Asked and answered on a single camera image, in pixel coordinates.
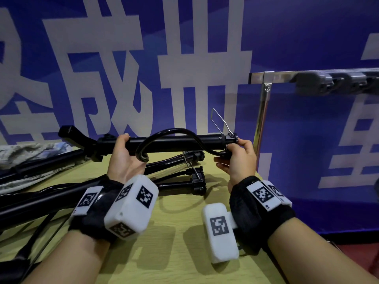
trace stainless steel pole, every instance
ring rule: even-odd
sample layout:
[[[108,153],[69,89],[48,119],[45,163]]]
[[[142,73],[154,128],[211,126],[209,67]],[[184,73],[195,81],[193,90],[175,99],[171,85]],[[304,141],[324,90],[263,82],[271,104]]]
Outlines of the stainless steel pole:
[[[272,82],[274,81],[274,73],[275,72],[273,71],[265,71],[263,73],[257,126],[255,128],[254,142],[253,142],[254,151],[255,151],[255,154],[257,155],[257,170],[258,170],[258,164],[259,164],[259,154],[260,154],[260,146],[262,142],[263,126],[265,125],[268,101],[270,100]]]

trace table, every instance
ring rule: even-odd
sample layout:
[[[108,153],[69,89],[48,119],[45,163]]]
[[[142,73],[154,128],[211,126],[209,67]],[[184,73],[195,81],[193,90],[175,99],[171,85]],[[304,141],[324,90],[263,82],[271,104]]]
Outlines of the table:
[[[149,157],[153,162],[177,154],[150,153]],[[107,172],[109,157],[104,157],[100,163],[89,161],[61,172],[31,190],[65,182],[82,182],[100,176]],[[216,202],[224,203],[230,210],[228,175],[215,166],[213,156],[208,153],[205,153],[205,160],[200,165],[204,167],[207,188],[210,190],[206,199],[195,195],[160,196],[146,232],[135,241],[120,240],[111,247],[96,283],[284,283],[263,251],[257,256],[242,256],[239,260],[228,263],[211,264],[206,251],[207,240],[201,210],[206,204]],[[160,177],[183,168],[185,165],[150,176]],[[3,240],[0,242],[0,261],[11,260],[33,233],[32,228],[41,221],[39,219],[26,228],[23,224],[5,231],[0,237],[0,241]],[[61,222],[62,218],[51,222],[46,233],[35,244],[32,257]],[[56,246],[67,228],[66,223],[41,258]]]

